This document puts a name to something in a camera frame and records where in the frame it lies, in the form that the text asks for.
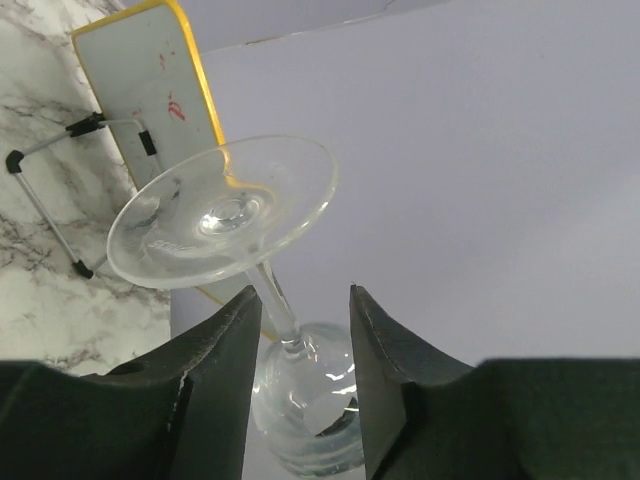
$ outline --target upside-down wine glass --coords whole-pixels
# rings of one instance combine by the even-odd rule
[[[320,217],[337,182],[335,159],[314,141],[227,143],[140,190],[107,241],[114,271],[144,287],[185,288],[247,273],[278,337],[256,368],[254,419],[278,461],[300,477],[363,463],[349,334],[328,323],[300,326],[269,263]]]

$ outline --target marble countertop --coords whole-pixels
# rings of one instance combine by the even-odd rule
[[[73,29],[120,8],[111,0],[0,5],[0,153],[25,149],[97,110],[70,42]],[[133,184],[108,131],[28,156],[24,175],[76,253],[92,264]],[[135,287],[108,266],[78,277],[19,184],[0,173],[0,358],[36,358],[104,373],[169,338],[167,292]]]

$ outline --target black connector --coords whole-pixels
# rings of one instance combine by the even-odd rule
[[[149,133],[149,130],[140,132],[138,136],[140,137],[140,141],[142,142],[144,151],[147,153],[148,156],[155,155],[156,153],[158,153],[158,150],[156,150],[156,146],[153,143],[153,140],[151,139],[151,134]]]
[[[89,269],[82,260],[78,260],[77,262],[72,263],[71,266],[81,277],[84,277],[86,279],[90,279],[93,277],[93,270]]]
[[[11,174],[14,173],[22,173],[22,168],[20,168],[20,162],[24,158],[24,153],[19,150],[13,150],[7,155],[6,165],[7,171]]]
[[[70,137],[80,137],[82,135],[86,135],[87,133],[95,132],[96,130],[100,130],[104,128],[104,125],[101,125],[100,122],[104,122],[104,115],[101,113],[93,112],[87,118],[80,120],[72,125],[69,125],[65,128],[68,132],[71,132]]]

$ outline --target white wall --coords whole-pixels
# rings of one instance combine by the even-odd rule
[[[447,0],[181,0],[201,52]],[[138,0],[124,0],[128,6]]]

